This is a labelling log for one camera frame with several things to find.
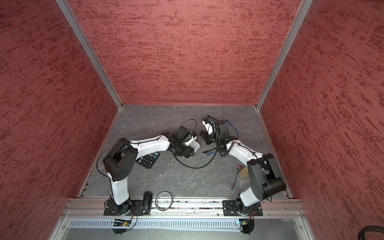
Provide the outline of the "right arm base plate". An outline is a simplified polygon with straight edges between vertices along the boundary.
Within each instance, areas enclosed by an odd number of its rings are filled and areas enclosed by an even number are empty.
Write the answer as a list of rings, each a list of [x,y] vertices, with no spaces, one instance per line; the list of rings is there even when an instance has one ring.
[[[260,202],[248,207],[244,206],[240,199],[224,200],[222,203],[224,216],[226,217],[250,217],[251,215],[255,217],[263,216],[263,210]]]

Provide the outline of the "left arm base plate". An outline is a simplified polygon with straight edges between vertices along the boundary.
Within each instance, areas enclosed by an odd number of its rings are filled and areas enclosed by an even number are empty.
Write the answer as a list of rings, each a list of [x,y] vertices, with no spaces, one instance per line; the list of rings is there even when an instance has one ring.
[[[143,216],[142,203],[143,200],[128,200],[118,206],[112,199],[108,199],[104,205],[104,216],[125,217],[132,214],[135,214],[137,216]]]

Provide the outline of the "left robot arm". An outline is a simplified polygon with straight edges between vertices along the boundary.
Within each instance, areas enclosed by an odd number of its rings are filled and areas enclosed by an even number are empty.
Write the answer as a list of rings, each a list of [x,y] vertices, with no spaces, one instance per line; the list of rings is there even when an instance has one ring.
[[[105,203],[105,216],[126,216],[135,212],[128,191],[128,176],[135,163],[143,157],[155,159],[155,153],[169,151],[175,156],[191,158],[200,148],[195,132],[180,126],[174,133],[162,133],[157,137],[139,141],[119,139],[102,154],[103,165],[110,180],[112,194]]]

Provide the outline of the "white small network switch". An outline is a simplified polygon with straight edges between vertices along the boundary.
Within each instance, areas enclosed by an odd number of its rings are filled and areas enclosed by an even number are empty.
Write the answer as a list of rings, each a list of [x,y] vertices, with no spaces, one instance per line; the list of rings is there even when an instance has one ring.
[[[200,148],[200,144],[197,141],[193,140],[193,139],[188,141],[186,143],[186,145],[188,147],[191,147],[194,150],[194,153],[196,153],[199,150],[199,148]]]

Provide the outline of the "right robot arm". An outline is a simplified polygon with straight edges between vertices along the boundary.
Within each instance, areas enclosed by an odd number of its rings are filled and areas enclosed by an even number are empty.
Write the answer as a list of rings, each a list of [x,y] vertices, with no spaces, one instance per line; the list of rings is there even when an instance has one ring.
[[[235,210],[239,214],[248,215],[259,202],[271,201],[273,195],[286,190],[286,181],[272,154],[258,153],[231,136],[226,120],[207,116],[202,118],[202,123],[206,130],[201,136],[206,144],[215,143],[221,157],[235,157],[248,169],[250,187],[237,194],[235,200]]]

